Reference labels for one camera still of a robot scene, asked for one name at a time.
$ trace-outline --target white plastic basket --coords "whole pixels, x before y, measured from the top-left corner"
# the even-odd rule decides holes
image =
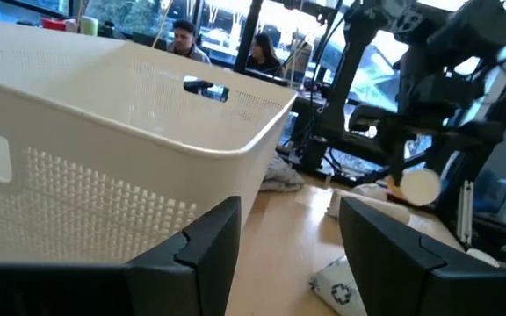
[[[186,75],[229,88],[186,92]],[[133,43],[0,24],[0,260],[125,262],[232,195],[292,90]]]

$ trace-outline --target woman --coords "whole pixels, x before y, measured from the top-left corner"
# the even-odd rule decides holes
[[[274,54],[272,40],[269,35],[259,33],[251,46],[251,56],[247,60],[247,68],[260,71],[266,75],[282,76],[280,61]]]

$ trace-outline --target red object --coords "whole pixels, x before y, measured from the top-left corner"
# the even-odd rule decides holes
[[[64,21],[56,21],[50,18],[42,18],[42,27],[48,30],[66,31],[66,23]]]

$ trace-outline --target light wood tabletop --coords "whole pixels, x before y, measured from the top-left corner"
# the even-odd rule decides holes
[[[344,255],[339,226],[325,215],[333,189],[307,182],[299,192],[258,194],[243,228],[226,315],[336,315],[308,286],[310,276]],[[459,248],[434,216],[414,212],[409,225]]]

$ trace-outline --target person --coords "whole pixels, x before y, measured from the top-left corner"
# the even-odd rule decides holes
[[[266,75],[280,77],[283,75],[283,69],[277,55],[274,54],[274,47],[269,35],[265,33],[255,35],[246,68],[260,71]]]
[[[210,58],[196,45],[196,29],[194,24],[180,19],[173,24],[175,40],[167,46],[167,51],[195,61],[211,64]]]

